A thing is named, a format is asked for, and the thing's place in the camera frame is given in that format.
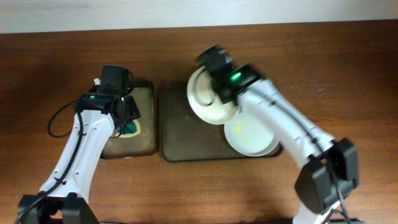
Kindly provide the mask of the yellow green sponge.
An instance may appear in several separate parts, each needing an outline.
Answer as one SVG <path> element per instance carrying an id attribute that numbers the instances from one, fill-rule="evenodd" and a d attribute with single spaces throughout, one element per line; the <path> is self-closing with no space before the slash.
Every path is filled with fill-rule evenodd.
<path id="1" fill-rule="evenodd" d="M 119 138 L 133 138 L 141 133 L 141 125 L 138 120 L 134 120 L 131 123 L 124 125 L 122 128 L 117 130 L 116 137 Z"/>

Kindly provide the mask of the cream white plate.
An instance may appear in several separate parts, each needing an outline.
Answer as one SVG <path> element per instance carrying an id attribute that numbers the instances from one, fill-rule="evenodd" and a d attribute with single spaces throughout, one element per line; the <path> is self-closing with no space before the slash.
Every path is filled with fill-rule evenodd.
<path id="1" fill-rule="evenodd" d="M 233 118 L 238 107 L 231 101 L 223 104 L 211 86 L 205 67 L 192 73 L 187 83 L 187 99 L 193 112 L 204 122 L 220 125 Z"/>

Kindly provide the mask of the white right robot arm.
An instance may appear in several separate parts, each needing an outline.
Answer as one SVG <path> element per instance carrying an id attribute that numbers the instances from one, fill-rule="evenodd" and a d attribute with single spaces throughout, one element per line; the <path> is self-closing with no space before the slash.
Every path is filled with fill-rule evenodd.
<path id="1" fill-rule="evenodd" d="M 294 187 L 302 204 L 293 223 L 327 223 L 333 214 L 351 223 L 345 198 L 359 185 L 358 148 L 313 124 L 250 65 L 228 63 L 209 73 L 221 101 L 235 102 L 268 125 L 300 167 Z"/>

